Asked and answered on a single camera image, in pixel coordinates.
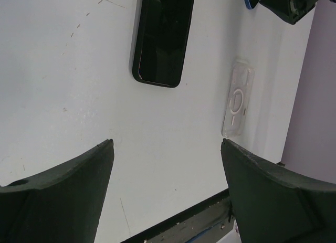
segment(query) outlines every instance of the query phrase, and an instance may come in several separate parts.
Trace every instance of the white table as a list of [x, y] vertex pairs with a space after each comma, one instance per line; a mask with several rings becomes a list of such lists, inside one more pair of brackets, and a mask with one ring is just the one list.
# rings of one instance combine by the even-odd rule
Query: white table
[[118, 243], [227, 188], [221, 128], [236, 59], [256, 76], [235, 141], [280, 161], [313, 13], [290, 26], [243, 0], [195, 0], [182, 81], [167, 89], [130, 72], [139, 1], [100, 1], [0, 0], [0, 185], [112, 138], [96, 242]]

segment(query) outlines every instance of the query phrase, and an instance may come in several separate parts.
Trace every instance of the transparent phone case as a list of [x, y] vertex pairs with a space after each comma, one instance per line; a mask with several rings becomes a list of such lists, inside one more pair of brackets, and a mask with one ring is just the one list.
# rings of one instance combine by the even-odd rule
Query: transparent phone case
[[254, 69], [244, 63], [237, 62], [233, 67], [222, 129], [225, 138], [242, 134], [254, 74]]

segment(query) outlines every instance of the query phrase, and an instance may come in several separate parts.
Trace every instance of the gray wall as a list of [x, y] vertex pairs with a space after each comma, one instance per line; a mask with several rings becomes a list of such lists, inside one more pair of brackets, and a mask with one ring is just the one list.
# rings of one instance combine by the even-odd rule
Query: gray wall
[[336, 4], [317, 4], [282, 162], [336, 183]]

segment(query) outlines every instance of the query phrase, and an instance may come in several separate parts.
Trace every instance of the table surface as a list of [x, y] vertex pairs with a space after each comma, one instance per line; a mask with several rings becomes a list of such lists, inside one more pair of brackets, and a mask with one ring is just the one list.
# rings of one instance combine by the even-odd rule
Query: table surface
[[98, 243], [227, 188], [221, 128], [237, 59], [256, 75], [234, 140], [280, 161], [313, 18], [290, 26], [243, 0], [195, 0], [182, 81], [169, 89], [130, 72], [140, 1], [0, 0], [0, 185], [114, 139]]

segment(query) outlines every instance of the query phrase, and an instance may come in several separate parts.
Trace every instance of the wall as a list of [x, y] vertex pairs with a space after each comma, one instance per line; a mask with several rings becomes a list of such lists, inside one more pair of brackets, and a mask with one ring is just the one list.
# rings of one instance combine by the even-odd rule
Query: wall
[[318, 2], [282, 162], [336, 183], [336, 5]]

